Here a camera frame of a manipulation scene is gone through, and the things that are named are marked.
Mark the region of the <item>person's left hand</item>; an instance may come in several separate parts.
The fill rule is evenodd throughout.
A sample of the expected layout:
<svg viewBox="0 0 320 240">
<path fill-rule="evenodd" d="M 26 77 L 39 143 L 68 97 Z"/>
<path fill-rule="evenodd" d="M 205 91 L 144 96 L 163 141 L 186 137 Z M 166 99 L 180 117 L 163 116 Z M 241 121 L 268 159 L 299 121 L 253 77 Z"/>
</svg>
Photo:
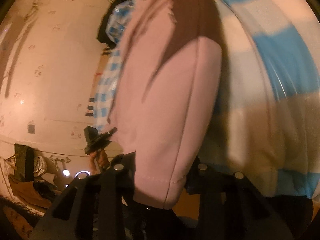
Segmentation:
<svg viewBox="0 0 320 240">
<path fill-rule="evenodd" d="M 92 152 L 89 155 L 89 171 L 91 175 L 99 174 L 101 169 L 110 165 L 107 153 L 104 149 Z"/>
</svg>

